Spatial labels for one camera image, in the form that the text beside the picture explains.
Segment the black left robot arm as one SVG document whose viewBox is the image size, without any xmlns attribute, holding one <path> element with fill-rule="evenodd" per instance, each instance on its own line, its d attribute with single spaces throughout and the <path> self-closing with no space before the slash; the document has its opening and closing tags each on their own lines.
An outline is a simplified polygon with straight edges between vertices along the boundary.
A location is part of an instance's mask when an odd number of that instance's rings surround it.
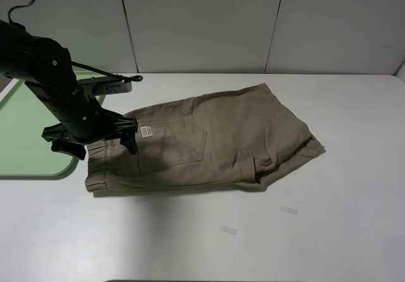
<svg viewBox="0 0 405 282">
<path fill-rule="evenodd" d="M 131 154 L 137 152 L 137 120 L 103 108 L 96 97 L 128 92 L 142 76 L 124 77 L 73 62 L 55 40 L 4 21 L 1 75 L 23 80 L 59 121 L 42 132 L 52 151 L 84 159 L 86 145 L 118 139 Z"/>
</svg>

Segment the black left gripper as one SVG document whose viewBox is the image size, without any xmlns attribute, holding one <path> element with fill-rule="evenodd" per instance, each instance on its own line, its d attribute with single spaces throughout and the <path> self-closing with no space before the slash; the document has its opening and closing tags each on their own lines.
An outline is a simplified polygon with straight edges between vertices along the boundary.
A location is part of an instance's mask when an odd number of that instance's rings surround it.
<svg viewBox="0 0 405 282">
<path fill-rule="evenodd" d="M 119 139 L 129 153 L 137 153 L 137 120 L 102 108 L 96 99 L 97 88 L 114 82 L 112 79 L 74 80 L 69 87 L 60 82 L 25 83 L 59 121 L 42 132 L 42 138 L 52 143 L 53 152 L 84 160 L 86 145 Z"/>
</svg>

